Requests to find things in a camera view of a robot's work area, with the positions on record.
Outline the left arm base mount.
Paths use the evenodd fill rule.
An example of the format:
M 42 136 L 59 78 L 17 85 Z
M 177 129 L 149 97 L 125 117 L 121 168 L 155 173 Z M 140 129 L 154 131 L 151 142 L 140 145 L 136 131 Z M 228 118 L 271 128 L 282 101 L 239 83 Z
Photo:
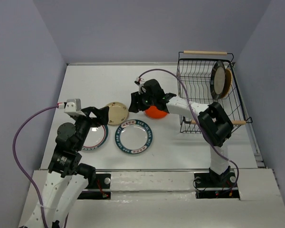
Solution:
M 111 173 L 97 172 L 96 179 L 80 193 L 78 200 L 110 200 Z

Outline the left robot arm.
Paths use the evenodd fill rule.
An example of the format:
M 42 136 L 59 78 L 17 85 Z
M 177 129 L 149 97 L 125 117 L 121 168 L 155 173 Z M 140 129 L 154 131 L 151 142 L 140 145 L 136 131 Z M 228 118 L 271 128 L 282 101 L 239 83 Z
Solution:
M 29 179 L 38 196 L 38 202 L 24 224 L 25 228 L 61 228 L 82 190 L 95 184 L 95 167 L 81 163 L 79 153 L 92 127 L 107 125 L 109 107 L 81 108 L 75 102 L 58 103 L 37 114 L 51 109 L 62 109 L 75 123 L 63 123 L 57 130 L 56 146 L 47 169 L 43 190 L 39 190 L 32 177 L 18 160 L 16 164 Z

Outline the orange plate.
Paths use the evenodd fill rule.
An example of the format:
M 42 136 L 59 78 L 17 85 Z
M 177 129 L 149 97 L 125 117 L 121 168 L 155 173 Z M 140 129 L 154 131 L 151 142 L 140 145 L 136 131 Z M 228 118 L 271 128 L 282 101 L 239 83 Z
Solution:
M 145 115 L 152 119 L 162 119 L 164 118 L 168 113 L 165 111 L 159 110 L 156 106 L 150 106 L 147 110 L 144 111 Z

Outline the small cream floral plate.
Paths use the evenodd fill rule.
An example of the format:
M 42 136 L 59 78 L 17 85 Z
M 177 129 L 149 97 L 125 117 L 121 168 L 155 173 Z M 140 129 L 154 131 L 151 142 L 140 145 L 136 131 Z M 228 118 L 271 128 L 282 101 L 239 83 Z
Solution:
M 127 120 L 129 111 L 126 105 L 120 102 L 111 102 L 107 106 L 109 107 L 108 125 L 120 125 Z

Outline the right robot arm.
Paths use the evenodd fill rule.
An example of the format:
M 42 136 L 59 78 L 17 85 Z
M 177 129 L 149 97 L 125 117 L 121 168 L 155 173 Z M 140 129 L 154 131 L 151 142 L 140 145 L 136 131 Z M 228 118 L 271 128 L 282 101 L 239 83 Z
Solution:
M 230 172 L 228 147 L 224 142 L 234 128 L 222 106 L 217 102 L 200 104 L 173 93 L 165 93 L 155 79 L 145 82 L 137 79 L 135 83 L 139 89 L 131 93 L 129 112 L 137 113 L 155 106 L 160 111 L 194 120 L 210 144 L 209 181 L 214 186 L 222 185 Z

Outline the woven bamboo round plate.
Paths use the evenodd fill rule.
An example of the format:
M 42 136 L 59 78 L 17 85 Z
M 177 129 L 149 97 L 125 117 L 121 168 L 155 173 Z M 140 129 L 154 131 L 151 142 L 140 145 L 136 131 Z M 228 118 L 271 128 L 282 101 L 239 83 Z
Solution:
M 223 99 L 224 97 L 226 97 L 230 91 L 230 88 L 232 86 L 232 71 L 230 69 L 226 69 L 225 70 L 225 84 L 224 84 L 224 88 L 222 91 L 222 94 L 220 95 L 220 99 Z

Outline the white plate teal red rim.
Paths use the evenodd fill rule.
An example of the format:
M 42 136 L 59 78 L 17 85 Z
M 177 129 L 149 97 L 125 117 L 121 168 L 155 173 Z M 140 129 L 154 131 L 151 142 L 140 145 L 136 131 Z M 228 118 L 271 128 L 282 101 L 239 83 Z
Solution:
M 108 133 L 109 130 L 107 125 L 101 125 L 100 127 L 91 127 L 82 147 L 82 151 L 90 152 L 99 149 L 106 142 Z

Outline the black rimmed beige plate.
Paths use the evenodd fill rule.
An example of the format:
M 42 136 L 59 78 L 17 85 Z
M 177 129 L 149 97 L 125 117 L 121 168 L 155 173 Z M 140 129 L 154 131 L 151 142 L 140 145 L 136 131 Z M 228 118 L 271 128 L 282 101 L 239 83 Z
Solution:
M 218 100 L 223 93 L 226 80 L 226 69 L 221 60 L 217 61 L 210 75 L 210 93 L 214 100 Z

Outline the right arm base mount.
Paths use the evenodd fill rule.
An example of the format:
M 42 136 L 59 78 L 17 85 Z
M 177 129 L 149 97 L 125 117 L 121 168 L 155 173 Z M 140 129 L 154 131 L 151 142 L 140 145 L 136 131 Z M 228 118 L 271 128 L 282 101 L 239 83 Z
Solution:
M 196 199 L 240 199 L 238 186 L 233 186 L 235 180 L 234 172 L 229 173 L 220 183 L 214 183 L 207 172 L 195 173 L 192 185 Z

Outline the teal rim Hao Wei plate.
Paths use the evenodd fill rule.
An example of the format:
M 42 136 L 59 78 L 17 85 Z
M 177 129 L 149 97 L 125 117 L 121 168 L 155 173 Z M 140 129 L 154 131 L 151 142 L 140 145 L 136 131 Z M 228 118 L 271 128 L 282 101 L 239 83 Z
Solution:
M 130 119 L 118 126 L 114 141 L 118 149 L 126 154 L 140 154 L 151 146 L 153 132 L 146 122 Z

